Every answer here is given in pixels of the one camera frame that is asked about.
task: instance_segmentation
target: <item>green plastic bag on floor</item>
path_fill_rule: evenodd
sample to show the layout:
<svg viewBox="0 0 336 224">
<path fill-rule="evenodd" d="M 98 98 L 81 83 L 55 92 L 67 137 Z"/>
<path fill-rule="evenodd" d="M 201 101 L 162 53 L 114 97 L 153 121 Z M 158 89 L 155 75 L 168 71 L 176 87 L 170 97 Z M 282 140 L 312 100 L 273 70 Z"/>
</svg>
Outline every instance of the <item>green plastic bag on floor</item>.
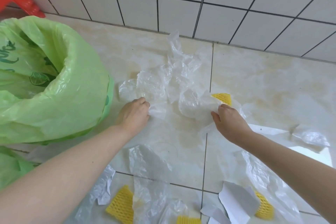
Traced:
<svg viewBox="0 0 336 224">
<path fill-rule="evenodd" d="M 69 26 L 0 22 L 0 145 L 81 136 L 107 116 L 112 94 L 99 56 Z"/>
<path fill-rule="evenodd" d="M 31 162 L 0 146 L 0 190 L 33 169 L 34 165 Z"/>
</svg>

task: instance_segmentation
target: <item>left forearm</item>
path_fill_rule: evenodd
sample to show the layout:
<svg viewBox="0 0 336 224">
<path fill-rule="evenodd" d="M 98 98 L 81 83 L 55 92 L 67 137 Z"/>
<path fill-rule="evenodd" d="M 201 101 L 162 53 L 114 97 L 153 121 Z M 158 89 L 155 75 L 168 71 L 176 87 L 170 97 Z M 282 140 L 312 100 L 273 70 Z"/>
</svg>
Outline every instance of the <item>left forearm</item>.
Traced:
<svg viewBox="0 0 336 224">
<path fill-rule="evenodd" d="M 63 222 L 129 139 L 120 126 L 111 126 L 35 168 L 1 191 L 2 221 Z"/>
</svg>

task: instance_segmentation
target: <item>person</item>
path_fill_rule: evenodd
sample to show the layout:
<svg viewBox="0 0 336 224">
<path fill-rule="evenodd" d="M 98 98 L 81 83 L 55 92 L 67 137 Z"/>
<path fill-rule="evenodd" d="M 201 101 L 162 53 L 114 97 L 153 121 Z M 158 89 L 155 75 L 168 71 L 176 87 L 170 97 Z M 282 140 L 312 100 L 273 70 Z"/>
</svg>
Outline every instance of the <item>person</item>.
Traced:
<svg viewBox="0 0 336 224">
<path fill-rule="evenodd" d="M 48 160 L 0 192 L 1 223 L 62 223 L 117 152 L 147 124 L 145 98 L 126 104 L 115 125 Z M 330 223 L 336 222 L 336 171 L 254 133 L 237 110 L 211 113 L 219 132 L 259 158 Z"/>
</svg>

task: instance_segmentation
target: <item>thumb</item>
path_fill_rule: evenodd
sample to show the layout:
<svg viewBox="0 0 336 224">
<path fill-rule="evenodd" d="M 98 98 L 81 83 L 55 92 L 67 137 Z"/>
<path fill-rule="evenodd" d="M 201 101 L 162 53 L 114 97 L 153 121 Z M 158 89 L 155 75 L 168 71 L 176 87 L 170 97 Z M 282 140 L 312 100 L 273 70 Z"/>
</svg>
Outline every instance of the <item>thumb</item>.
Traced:
<svg viewBox="0 0 336 224">
<path fill-rule="evenodd" d="M 212 115 L 212 118 L 213 118 L 213 121 L 215 122 L 215 124 L 218 124 L 221 122 L 221 119 L 219 117 L 219 115 L 215 112 L 211 112 L 211 115 Z"/>
</svg>

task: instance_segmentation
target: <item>beige marble floor tile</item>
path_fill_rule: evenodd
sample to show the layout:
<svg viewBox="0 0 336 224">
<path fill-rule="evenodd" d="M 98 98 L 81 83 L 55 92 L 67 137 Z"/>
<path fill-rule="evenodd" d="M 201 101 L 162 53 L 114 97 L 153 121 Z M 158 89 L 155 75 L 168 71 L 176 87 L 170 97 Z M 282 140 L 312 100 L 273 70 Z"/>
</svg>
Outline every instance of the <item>beige marble floor tile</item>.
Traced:
<svg viewBox="0 0 336 224">
<path fill-rule="evenodd" d="M 133 176 L 116 173 L 113 177 L 110 191 L 111 191 L 111 199 L 116 195 L 118 190 L 124 185 L 128 185 L 129 189 L 134 192 L 133 186 Z M 171 197 L 178 198 L 183 200 L 183 202 L 187 205 L 189 215 L 193 218 L 200 217 L 200 209 L 201 209 L 201 200 L 202 200 L 202 192 L 195 189 L 184 188 L 176 185 L 170 185 L 171 189 Z M 105 212 L 105 209 L 108 205 L 98 205 L 96 202 L 91 212 L 91 221 L 95 224 L 107 224 L 107 223 L 120 223 L 115 218 L 111 217 L 109 214 Z"/>
<path fill-rule="evenodd" d="M 250 124 L 290 131 L 301 123 L 322 129 L 332 147 L 314 158 L 335 165 L 334 64 L 215 44 L 211 93 L 220 92 L 230 93 L 242 104 L 244 112 L 250 113 Z M 289 132 L 267 137 L 287 147 L 296 145 Z M 205 190 L 220 192 L 224 179 L 244 185 L 245 162 L 241 158 L 236 161 L 241 157 L 238 150 L 217 131 L 208 134 Z M 289 191 L 289 195 L 299 210 L 316 213 L 295 192 Z"/>
<path fill-rule="evenodd" d="M 218 198 L 218 194 L 204 192 L 203 193 L 203 206 L 207 204 L 214 205 L 218 207 L 219 209 L 221 209 L 224 213 L 226 213 L 223 205 L 221 204 Z M 320 216 L 315 216 L 315 215 L 306 214 L 306 213 L 300 213 L 300 215 L 301 215 L 301 218 L 304 224 L 328 224 L 328 222 Z M 209 217 L 202 214 L 202 224 L 206 224 L 208 223 L 208 221 L 209 221 Z M 274 219 L 272 221 L 265 221 L 265 220 L 256 218 L 254 216 L 248 222 L 248 224 L 262 224 L 262 223 L 264 224 L 267 224 L 267 223 L 268 224 L 285 224 L 287 222 L 283 222 L 277 219 Z"/>
<path fill-rule="evenodd" d="M 110 115 L 96 128 L 96 132 L 112 124 L 123 105 L 118 97 L 119 83 L 136 78 L 141 70 L 167 62 L 167 35 L 55 15 L 47 15 L 47 18 L 65 23 L 76 30 L 97 51 L 115 80 Z M 198 70 L 197 83 L 204 90 L 208 90 L 212 44 L 186 38 L 181 38 L 181 44 L 183 52 L 197 53 L 204 58 Z M 172 165 L 172 183 L 201 189 L 205 137 L 199 138 L 196 130 L 194 120 L 182 116 L 177 103 L 174 103 L 169 106 L 166 119 L 151 118 L 148 126 L 115 156 L 111 166 L 117 171 L 129 173 L 127 148 L 137 144 L 149 144 L 158 155 Z"/>
</svg>

